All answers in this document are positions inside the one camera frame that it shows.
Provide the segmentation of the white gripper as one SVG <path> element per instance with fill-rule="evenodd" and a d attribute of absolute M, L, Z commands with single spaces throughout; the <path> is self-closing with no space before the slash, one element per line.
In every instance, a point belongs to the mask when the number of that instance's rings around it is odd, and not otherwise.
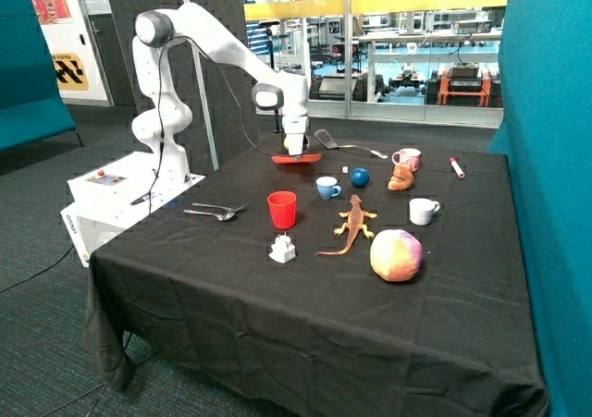
<path fill-rule="evenodd" d="M 300 155 L 304 152 L 304 138 L 308 128 L 308 116 L 282 116 L 282 127 L 285 139 L 290 141 L 289 155 Z"/>

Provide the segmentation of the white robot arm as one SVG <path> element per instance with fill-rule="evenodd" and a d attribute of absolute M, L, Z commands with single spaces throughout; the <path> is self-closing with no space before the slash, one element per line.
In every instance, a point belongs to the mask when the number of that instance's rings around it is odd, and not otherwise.
<path fill-rule="evenodd" d="M 142 110 L 131 122 L 158 186 L 230 163 L 258 141 L 255 113 L 277 110 L 288 157 L 305 153 L 309 83 L 275 70 L 203 7 L 147 10 L 134 21 L 134 85 Z"/>

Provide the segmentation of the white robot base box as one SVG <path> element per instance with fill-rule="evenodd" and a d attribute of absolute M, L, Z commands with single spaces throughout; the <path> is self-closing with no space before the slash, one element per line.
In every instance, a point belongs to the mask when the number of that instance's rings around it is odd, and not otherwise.
<path fill-rule="evenodd" d="M 61 215 L 81 264 L 87 267 L 93 251 L 203 179 L 168 173 L 152 153 L 133 152 L 69 180 L 74 203 Z"/>

